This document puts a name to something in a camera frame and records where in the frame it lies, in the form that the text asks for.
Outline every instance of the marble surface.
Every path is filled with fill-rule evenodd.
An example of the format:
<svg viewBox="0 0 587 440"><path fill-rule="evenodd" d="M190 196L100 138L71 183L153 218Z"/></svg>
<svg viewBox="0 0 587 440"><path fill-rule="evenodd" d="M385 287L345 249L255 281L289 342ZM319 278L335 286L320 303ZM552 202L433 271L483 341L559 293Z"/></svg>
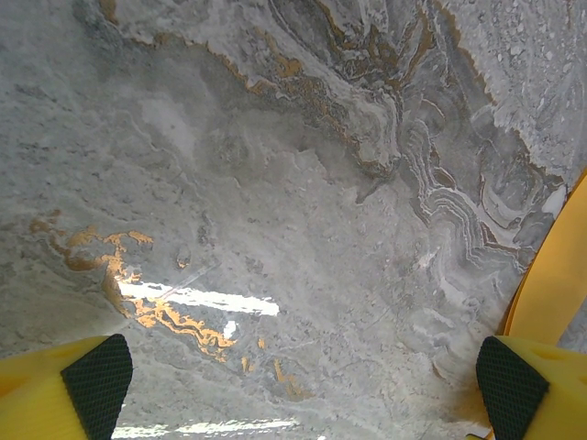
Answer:
<svg viewBox="0 0 587 440"><path fill-rule="evenodd" d="M0 355L123 333L116 438L484 432L587 165L584 2L1 7Z"/></svg>

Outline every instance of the black textured pad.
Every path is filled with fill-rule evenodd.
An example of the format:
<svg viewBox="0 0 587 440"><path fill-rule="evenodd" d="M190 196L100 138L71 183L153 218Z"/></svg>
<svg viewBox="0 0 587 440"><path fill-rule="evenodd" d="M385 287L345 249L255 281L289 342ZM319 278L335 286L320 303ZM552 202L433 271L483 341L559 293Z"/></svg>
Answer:
<svg viewBox="0 0 587 440"><path fill-rule="evenodd" d="M548 391L548 382L494 336L483 341L477 382L495 438L522 440Z"/></svg>
<svg viewBox="0 0 587 440"><path fill-rule="evenodd" d="M110 440L132 378L122 335L112 335L61 372L89 440Z"/></svg>

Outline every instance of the gray marble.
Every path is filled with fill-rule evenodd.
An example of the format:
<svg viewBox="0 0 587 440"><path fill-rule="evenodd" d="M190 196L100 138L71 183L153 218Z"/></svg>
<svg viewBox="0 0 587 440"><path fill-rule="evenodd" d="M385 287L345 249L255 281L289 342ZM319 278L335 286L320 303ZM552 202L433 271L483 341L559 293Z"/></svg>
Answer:
<svg viewBox="0 0 587 440"><path fill-rule="evenodd" d="M586 9L5 2L0 355L125 334L118 438L482 434L479 345L587 165Z"/></svg>

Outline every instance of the yellow object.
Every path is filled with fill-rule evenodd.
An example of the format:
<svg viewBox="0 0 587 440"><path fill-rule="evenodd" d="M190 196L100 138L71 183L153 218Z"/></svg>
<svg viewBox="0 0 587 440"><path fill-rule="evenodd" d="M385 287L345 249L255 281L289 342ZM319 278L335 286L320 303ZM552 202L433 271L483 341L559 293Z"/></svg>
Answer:
<svg viewBox="0 0 587 440"><path fill-rule="evenodd" d="M549 383L524 440L584 438L587 355L511 336L498 339Z"/></svg>
<svg viewBox="0 0 587 440"><path fill-rule="evenodd" d="M507 316L504 329L506 336L520 337L527 341L554 346L585 301L587 296L586 177L587 170L580 177L534 262L522 279ZM551 377L557 380L560 375ZM542 417L548 418L562 415L561 412L554 412L546 416L542 406L536 417L538 418L541 414ZM556 423L563 423L561 419L557 420ZM531 426L542 423L535 420ZM530 437L529 434L530 430L528 430L527 438L565 438L562 435ZM493 431L485 438L494 439Z"/></svg>
<svg viewBox="0 0 587 440"><path fill-rule="evenodd" d="M83 373L75 370L73 374L77 376L73 378L74 380L88 372L87 377L100 379L113 366L116 372L119 365L116 363L116 353L114 355L110 352L106 353L107 357L110 356L106 362L101 360L104 357L94 361L91 356L86 355L101 346L107 339L112 341L117 336L124 341L121 335L91 337L0 361L0 438L2 440L49 438L85 440L88 438L87 429L84 430L82 425L80 406L76 411L74 406L76 400L73 398L75 396L72 397L72 389L68 388L71 383L66 380L67 376L62 372L72 364L79 366L84 363L89 364L90 370L86 369ZM132 366L129 365L129 374L132 375ZM105 383L101 389L108 392L108 384ZM99 402L103 398L98 396L95 401ZM116 397L110 399L108 403L115 401Z"/></svg>

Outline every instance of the black rubber pad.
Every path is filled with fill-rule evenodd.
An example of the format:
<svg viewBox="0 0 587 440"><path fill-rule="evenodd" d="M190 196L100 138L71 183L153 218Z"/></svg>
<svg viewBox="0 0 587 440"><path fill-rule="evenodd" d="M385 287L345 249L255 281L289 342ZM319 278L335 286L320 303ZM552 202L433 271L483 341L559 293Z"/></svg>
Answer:
<svg viewBox="0 0 587 440"><path fill-rule="evenodd" d="M112 335L61 372L89 440L110 440L132 378L122 335Z"/></svg>
<svg viewBox="0 0 587 440"><path fill-rule="evenodd" d="M496 440L522 440L548 391L548 382L494 336L483 341L477 382Z"/></svg>

